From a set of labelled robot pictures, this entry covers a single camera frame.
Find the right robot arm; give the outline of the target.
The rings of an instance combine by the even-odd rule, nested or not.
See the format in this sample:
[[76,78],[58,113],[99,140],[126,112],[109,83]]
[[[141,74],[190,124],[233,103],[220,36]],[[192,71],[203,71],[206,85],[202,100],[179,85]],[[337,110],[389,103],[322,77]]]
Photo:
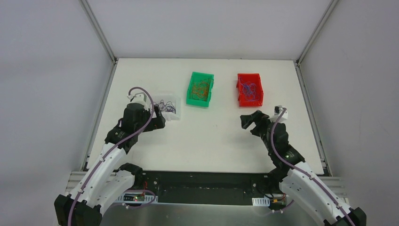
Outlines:
[[240,116],[243,129],[255,124],[250,132],[261,138],[275,165],[267,180],[268,189],[288,195],[319,226],[365,226],[365,212],[360,207],[351,207],[328,188],[289,143],[289,134],[282,122],[286,117],[287,110],[282,106],[275,107],[273,116],[259,110]]

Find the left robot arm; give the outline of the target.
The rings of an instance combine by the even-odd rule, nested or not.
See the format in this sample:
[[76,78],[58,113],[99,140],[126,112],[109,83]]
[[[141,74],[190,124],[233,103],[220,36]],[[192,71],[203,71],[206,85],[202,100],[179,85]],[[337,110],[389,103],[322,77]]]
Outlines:
[[104,213],[126,190],[144,193],[143,169],[132,163],[122,164],[109,181],[118,161],[127,156],[143,132],[162,129],[165,118],[158,105],[130,103],[123,117],[111,129],[102,150],[83,179],[66,195],[58,195],[54,207],[60,226],[98,226]]

